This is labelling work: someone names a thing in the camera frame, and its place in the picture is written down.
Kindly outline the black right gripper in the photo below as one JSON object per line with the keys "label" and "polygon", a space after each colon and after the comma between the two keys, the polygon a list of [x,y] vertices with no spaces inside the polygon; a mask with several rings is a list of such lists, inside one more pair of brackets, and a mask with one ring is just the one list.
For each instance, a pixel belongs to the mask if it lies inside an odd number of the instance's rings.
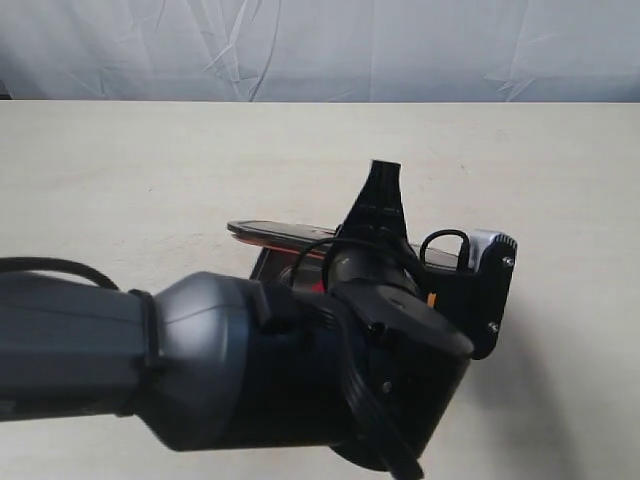
{"label": "black right gripper", "polygon": [[[369,174],[334,236],[322,265],[325,292],[351,302],[370,342],[358,365],[407,441],[424,447],[471,358],[471,341],[427,304],[424,289],[381,249],[413,258],[400,189],[399,163],[371,162]],[[304,258],[297,255],[288,284]]]}

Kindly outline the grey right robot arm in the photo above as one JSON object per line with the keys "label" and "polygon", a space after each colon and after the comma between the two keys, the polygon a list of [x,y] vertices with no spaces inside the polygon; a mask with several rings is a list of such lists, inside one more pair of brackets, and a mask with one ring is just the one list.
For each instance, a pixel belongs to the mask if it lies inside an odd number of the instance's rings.
{"label": "grey right robot arm", "polygon": [[517,247],[454,230],[412,245],[400,168],[376,161],[334,229],[233,221],[247,278],[120,289],[51,257],[1,261],[1,418],[140,418],[175,451],[326,446],[417,459],[469,363],[494,349]]}

